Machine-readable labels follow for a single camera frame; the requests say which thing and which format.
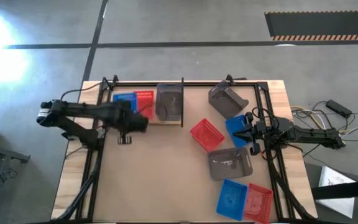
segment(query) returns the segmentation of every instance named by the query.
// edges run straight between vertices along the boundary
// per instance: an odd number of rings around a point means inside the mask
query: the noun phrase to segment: wooden table
[[[293,119],[285,85],[282,80],[268,82],[270,98],[275,116]],[[88,88],[97,82],[84,82]],[[210,87],[185,87],[184,127],[160,124],[156,119],[150,122],[147,132],[131,133],[133,143],[117,145],[117,131],[110,130],[106,137],[104,154],[96,196],[94,221],[97,222],[233,222],[216,214],[216,203],[222,181],[213,181],[209,175],[206,152],[191,137],[189,130],[202,118],[207,118],[226,137],[218,149],[233,147],[224,126],[224,118],[206,100]],[[150,87],[119,87],[116,91],[155,90]],[[233,87],[249,105],[241,113],[255,107],[254,90]],[[80,102],[96,103],[98,88],[84,91]],[[92,120],[76,118],[85,128],[91,128]],[[72,141],[67,153],[80,147]],[[52,218],[61,215],[72,202],[81,185],[86,150],[72,154],[64,163],[62,176],[53,207]],[[254,173],[234,181],[250,182],[271,189],[267,163],[261,156],[251,156]],[[283,158],[291,191],[313,216],[317,217],[313,196],[298,149],[283,150]],[[280,191],[284,217],[287,207]],[[277,221],[273,205],[270,216]]]

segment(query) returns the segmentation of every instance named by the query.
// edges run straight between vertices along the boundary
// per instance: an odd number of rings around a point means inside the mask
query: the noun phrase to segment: gray floor
[[[100,6],[101,0],[0,0],[0,45],[90,43]],[[265,11],[325,10],[358,10],[358,0],[110,0],[99,42],[270,40]],[[88,52],[0,50],[0,145],[32,156],[27,165],[12,163],[19,175],[0,187],[0,223],[49,219],[67,142],[35,118],[42,101],[81,86]],[[121,80],[207,80],[228,73],[282,79],[292,105],[310,108],[334,99],[358,112],[358,45],[98,49],[90,80],[114,74]],[[335,127],[345,124],[330,118]],[[358,175],[358,142],[311,155]]]

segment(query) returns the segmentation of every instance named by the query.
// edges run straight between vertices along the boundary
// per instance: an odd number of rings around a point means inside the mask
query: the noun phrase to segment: black floor mat
[[[358,11],[266,12],[273,40],[358,40]]]

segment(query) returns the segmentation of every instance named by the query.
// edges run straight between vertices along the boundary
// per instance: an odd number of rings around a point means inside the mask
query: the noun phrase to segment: red plastic basket
[[[261,224],[268,224],[272,209],[273,191],[249,184],[244,217]]]
[[[137,98],[137,109],[140,114],[148,119],[154,117],[154,91],[135,91]]]
[[[202,119],[190,130],[190,133],[208,152],[214,150],[224,140],[223,134],[207,119]]]

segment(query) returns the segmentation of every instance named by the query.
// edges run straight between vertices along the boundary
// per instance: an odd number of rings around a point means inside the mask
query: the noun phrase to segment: blue plastic basket
[[[244,121],[244,115],[236,116],[235,118],[231,118],[225,121],[226,129],[229,131],[231,139],[233,139],[234,145],[236,147],[242,147],[247,144],[246,141],[233,136],[233,132],[239,131],[245,128],[246,122]]]
[[[136,93],[117,93],[112,96],[112,101],[128,100],[131,102],[131,110],[137,111],[137,98]]]
[[[248,186],[224,180],[216,213],[241,221],[246,207],[247,192]]]

